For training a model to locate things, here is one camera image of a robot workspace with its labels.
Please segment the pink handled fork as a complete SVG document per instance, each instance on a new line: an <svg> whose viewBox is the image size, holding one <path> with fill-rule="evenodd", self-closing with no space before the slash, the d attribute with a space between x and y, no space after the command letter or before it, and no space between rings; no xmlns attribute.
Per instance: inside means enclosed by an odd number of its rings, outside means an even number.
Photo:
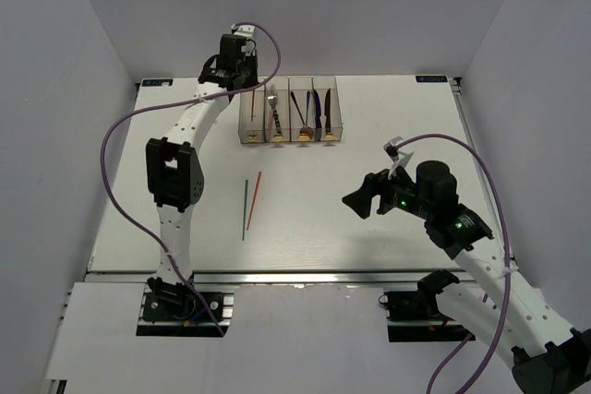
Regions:
<svg viewBox="0 0 591 394"><path fill-rule="evenodd" d="M280 125L278 124L278 114L276 112L276 102L278 96L275 86L271 83L266 85L266 99L271 109L272 124L275 130L278 131L280 129Z"/></svg>

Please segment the silver fork with holes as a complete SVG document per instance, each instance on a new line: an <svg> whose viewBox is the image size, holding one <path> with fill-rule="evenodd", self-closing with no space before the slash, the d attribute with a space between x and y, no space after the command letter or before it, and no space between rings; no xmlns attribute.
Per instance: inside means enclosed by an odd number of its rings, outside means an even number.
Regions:
<svg viewBox="0 0 591 394"><path fill-rule="evenodd" d="M273 120L274 120L274 124L275 124L276 137L282 137L283 132L282 132L282 128L281 128L279 114L277 112L277 107L276 107L277 100L278 100L278 97L276 95L272 95L268 99L270 106L271 106L272 116L273 116Z"/></svg>

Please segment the blue iridescent spoon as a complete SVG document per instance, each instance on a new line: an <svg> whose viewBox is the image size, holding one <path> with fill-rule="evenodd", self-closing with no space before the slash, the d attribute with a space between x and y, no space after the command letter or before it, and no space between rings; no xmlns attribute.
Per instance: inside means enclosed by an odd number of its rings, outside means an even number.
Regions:
<svg viewBox="0 0 591 394"><path fill-rule="evenodd" d="M307 91L306 95L306 120L305 120L305 132L309 139L312 139L313 136L313 129L309 126L309 117L310 117L310 106L311 106L311 91Z"/></svg>

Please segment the black spoon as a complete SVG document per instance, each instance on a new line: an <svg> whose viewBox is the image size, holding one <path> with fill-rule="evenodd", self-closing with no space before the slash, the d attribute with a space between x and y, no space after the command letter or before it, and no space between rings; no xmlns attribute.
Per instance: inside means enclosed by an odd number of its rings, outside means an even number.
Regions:
<svg viewBox="0 0 591 394"><path fill-rule="evenodd" d="M293 91L290 92L290 97L291 97L292 102L293 102L293 104L295 106L296 112L297 112L297 114L298 114L298 116L299 116L299 118L300 118L300 120L302 122L302 127L299 130L299 136L298 137L301 138L301 139L309 138L309 127L308 127L308 124L306 123L306 121L304 119L304 116L301 113L301 110L299 108L299 105L298 105L298 102L297 102L295 93Z"/></svg>

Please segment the blue iridescent knife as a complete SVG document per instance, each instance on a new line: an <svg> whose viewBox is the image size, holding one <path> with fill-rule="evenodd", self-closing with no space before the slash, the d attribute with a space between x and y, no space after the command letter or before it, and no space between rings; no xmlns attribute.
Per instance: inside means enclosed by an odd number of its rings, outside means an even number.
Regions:
<svg viewBox="0 0 591 394"><path fill-rule="evenodd" d="M313 99L314 99L315 141L321 141L322 125L321 125L320 96L315 89L313 90Z"/></svg>

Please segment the black table knife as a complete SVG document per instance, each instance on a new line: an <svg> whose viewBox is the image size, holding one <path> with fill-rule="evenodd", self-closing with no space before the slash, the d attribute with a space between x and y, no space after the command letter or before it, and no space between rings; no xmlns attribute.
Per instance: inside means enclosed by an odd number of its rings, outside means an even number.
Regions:
<svg viewBox="0 0 591 394"><path fill-rule="evenodd" d="M328 89L325 93L325 98L324 98L324 117L325 117L324 130L325 130L326 138L328 138L328 136L332 134L332 116L331 116L332 108L331 107L332 107L332 90Z"/></svg>

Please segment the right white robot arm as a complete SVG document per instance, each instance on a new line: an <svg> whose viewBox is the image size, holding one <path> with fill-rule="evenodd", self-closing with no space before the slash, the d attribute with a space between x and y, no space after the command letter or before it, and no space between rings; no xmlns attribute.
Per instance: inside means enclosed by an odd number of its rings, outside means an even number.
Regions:
<svg viewBox="0 0 591 394"><path fill-rule="evenodd" d="M457 181L441 161L424 161L410 176L404 167L369 173L343 197L360 218L399 209L423 220L429 240L468 273L491 301L484 304L447 269L417 284L425 317L449 317L492 345L523 393L571 393L590 380L590 332L554 311L517 269L504 263L488 225L457 195Z"/></svg>

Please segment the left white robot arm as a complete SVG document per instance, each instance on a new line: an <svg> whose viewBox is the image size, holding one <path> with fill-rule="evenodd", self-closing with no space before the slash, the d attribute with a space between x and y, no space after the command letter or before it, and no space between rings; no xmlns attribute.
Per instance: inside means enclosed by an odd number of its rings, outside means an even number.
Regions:
<svg viewBox="0 0 591 394"><path fill-rule="evenodd" d="M254 28L240 26L224 34L219 53L202 69L189 105L163 137L146 145L148 188L153 195L160 223L160 239L166 246L152 277L167 284L181 284L192 276L190 224L193 209L204 190L199 150L215 123L232 100L213 99L223 91L235 91L258 83L258 59Z"/></svg>

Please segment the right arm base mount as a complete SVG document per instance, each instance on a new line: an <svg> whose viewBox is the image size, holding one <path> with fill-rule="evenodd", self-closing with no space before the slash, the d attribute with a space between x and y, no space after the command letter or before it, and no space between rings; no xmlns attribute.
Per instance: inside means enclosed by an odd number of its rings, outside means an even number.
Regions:
<svg viewBox="0 0 591 394"><path fill-rule="evenodd" d="M390 343L461 342L469 336L454 320L430 311L418 291L385 292L378 304L386 312Z"/></svg>

